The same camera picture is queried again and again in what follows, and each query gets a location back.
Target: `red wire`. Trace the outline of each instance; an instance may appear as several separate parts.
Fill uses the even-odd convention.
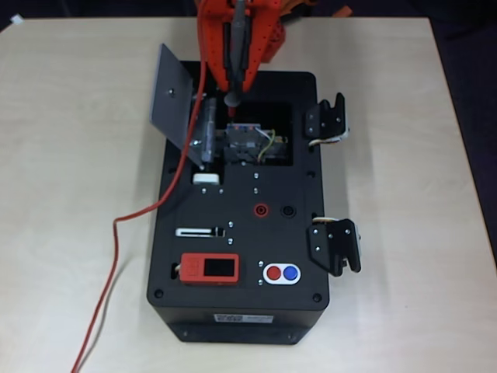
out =
[[[92,335],[93,327],[95,326],[96,318],[99,315],[100,308],[102,307],[102,304],[107,296],[107,292],[109,291],[110,285],[112,284],[112,280],[114,278],[114,274],[116,273],[116,268],[117,268],[117,261],[119,259],[119,238],[117,235],[117,223],[121,221],[127,221],[131,219],[138,218],[139,216],[142,216],[144,214],[147,214],[150,211],[155,210],[156,208],[159,208],[162,206],[169,198],[171,195],[172,191],[174,190],[176,184],[179,181],[179,178],[181,177],[183,168],[185,167],[185,162],[186,162],[186,157],[188,155],[189,151],[189,143],[192,141],[192,136],[193,136],[193,129],[195,128],[195,123],[196,123],[196,117],[198,116],[198,113],[200,111],[200,103],[202,101],[202,95],[203,95],[203,89],[205,86],[205,80],[206,80],[206,73],[207,73],[207,66],[206,66],[206,60],[205,60],[205,46],[203,45],[203,30],[202,30],[202,23],[201,23],[201,15],[203,14],[203,7],[205,5],[206,0],[203,0],[200,3],[199,6],[199,11],[198,11],[198,17],[197,17],[197,37],[199,41],[199,47],[200,47],[200,83],[199,83],[199,88],[196,93],[196,100],[195,104],[193,105],[193,110],[191,117],[189,119],[189,125],[188,125],[188,134],[186,136],[185,144],[183,146],[183,150],[181,152],[181,157],[179,158],[179,163],[178,167],[176,169],[176,173],[171,181],[171,183],[168,186],[168,189],[162,194],[162,197],[155,202],[154,204],[143,208],[137,212],[134,212],[133,214],[129,214],[126,216],[121,216],[119,218],[114,219],[113,222],[113,234],[114,234],[114,258],[113,258],[113,263],[110,268],[109,276],[107,277],[107,282],[105,286],[103,287],[102,294],[100,295],[99,301],[96,304],[95,311],[93,312],[93,317],[92,321],[89,324],[88,330],[86,331],[85,339],[83,340],[83,344],[81,346],[81,349],[79,350],[78,357],[76,358],[76,361],[72,367],[71,373],[77,373],[79,370],[79,365],[81,364],[81,360],[83,358],[83,355],[85,353],[86,347],[88,345],[90,336]]]

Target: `black bracket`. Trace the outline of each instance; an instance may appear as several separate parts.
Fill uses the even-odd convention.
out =
[[[314,105],[306,112],[304,124],[304,132],[308,138],[337,141],[346,138],[349,134],[349,126],[346,120],[343,94],[337,93],[334,107],[331,107],[326,99]]]
[[[352,272],[360,272],[360,236],[356,225],[349,219],[311,225],[308,254],[314,264],[332,276],[342,276],[347,263]]]

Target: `red button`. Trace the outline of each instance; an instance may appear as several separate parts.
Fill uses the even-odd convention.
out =
[[[281,276],[281,270],[276,266],[272,266],[267,270],[267,277],[270,280],[276,281],[277,279],[280,278],[280,276]]]

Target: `small screen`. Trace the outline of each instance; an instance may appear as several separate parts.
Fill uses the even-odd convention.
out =
[[[204,276],[233,276],[235,261],[233,259],[205,259]]]

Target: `table surface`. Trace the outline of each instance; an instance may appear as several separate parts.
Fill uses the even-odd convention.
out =
[[[197,59],[194,30],[30,20],[0,34],[0,371],[69,371],[111,263],[111,221],[158,195],[158,46]],[[359,225],[362,272],[331,280],[330,307],[295,347],[180,343],[145,297],[155,216],[124,223],[82,370],[495,371],[495,266],[429,22],[303,20],[264,69],[311,71],[320,99],[347,99],[349,139],[321,147],[325,205]]]

